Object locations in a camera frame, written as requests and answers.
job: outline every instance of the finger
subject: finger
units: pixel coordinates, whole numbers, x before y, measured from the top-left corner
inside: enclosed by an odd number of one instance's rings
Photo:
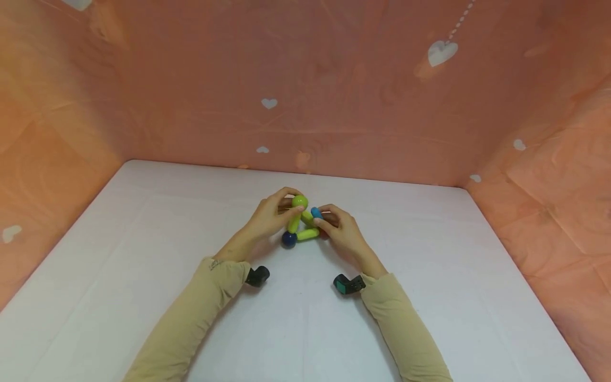
[[[324,219],[316,218],[314,219],[314,224],[325,231],[330,237],[333,237],[337,228],[335,228],[331,223]]]
[[[337,215],[335,215],[332,212],[323,212],[323,219],[329,223],[331,223],[332,226],[334,227],[339,227],[340,226],[340,218],[337,217]]]
[[[334,213],[340,219],[342,219],[344,216],[349,216],[350,215],[349,213],[347,213],[346,211],[342,210],[341,208],[339,208],[335,204],[326,204],[326,205],[323,205],[321,207],[318,207],[318,210],[320,212],[332,212],[332,213]]]
[[[304,211],[304,207],[302,205],[298,205],[297,207],[293,207],[287,210],[285,213],[281,215],[284,223],[288,223],[295,216],[299,216]]]
[[[283,197],[278,203],[278,208],[291,208],[293,205],[292,197]]]
[[[278,204],[287,195],[303,195],[298,189],[283,187],[276,191],[273,195],[270,195],[269,199],[273,200],[274,203]]]

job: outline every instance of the left hand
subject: left hand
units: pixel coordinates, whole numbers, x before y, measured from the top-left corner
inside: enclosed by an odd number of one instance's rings
[[[256,240],[270,237],[283,227],[286,227],[291,218],[303,212],[302,206],[291,208],[293,198],[289,195],[303,195],[300,191],[284,187],[278,192],[261,200],[259,206],[252,214],[243,230]]]
[[[278,232],[288,224],[291,218],[304,210],[301,206],[291,208],[293,198],[287,197],[289,195],[302,195],[302,193],[294,188],[285,187],[261,200],[248,223],[229,239],[227,244],[214,256],[214,259],[246,261],[259,240]]]

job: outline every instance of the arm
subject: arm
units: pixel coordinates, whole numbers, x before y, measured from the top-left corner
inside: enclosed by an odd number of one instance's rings
[[[148,336],[123,382],[180,382],[216,315],[238,293],[251,266],[205,258]]]
[[[362,275],[361,297],[378,322],[404,382],[452,382],[426,326],[393,274],[376,280]]]
[[[302,207],[289,209],[283,188],[263,199],[249,222],[213,257],[197,267],[189,284],[148,336],[123,382],[180,382],[217,314],[239,292],[251,266],[246,262],[257,242],[278,232]]]
[[[319,207],[324,220],[315,224],[336,249],[361,269],[363,302],[378,322],[404,382],[452,382],[444,359],[426,326],[394,275],[389,274],[363,238],[356,221],[335,205]]]

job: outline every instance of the pink wall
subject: pink wall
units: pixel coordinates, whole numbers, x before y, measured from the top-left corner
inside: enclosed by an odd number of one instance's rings
[[[590,375],[611,378],[608,0],[0,10],[0,228],[22,227],[0,245],[0,307],[130,158],[466,186]]]

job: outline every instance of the hand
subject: hand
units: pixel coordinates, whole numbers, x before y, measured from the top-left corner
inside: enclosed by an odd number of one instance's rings
[[[314,219],[314,224],[329,235],[338,250],[346,252],[356,261],[361,272],[376,279],[388,273],[349,213],[333,204],[318,209],[324,219]]]
[[[288,195],[302,194],[294,188],[285,187],[261,200],[248,223],[229,239],[214,258],[221,261],[246,261],[259,240],[278,232],[292,217],[304,210],[302,206],[290,208],[293,198]]]
[[[288,195],[295,196],[302,193],[294,188],[284,187],[261,200],[251,219],[244,226],[244,230],[260,240],[286,227],[292,218],[304,210],[302,206],[291,208],[293,198],[287,197]]]

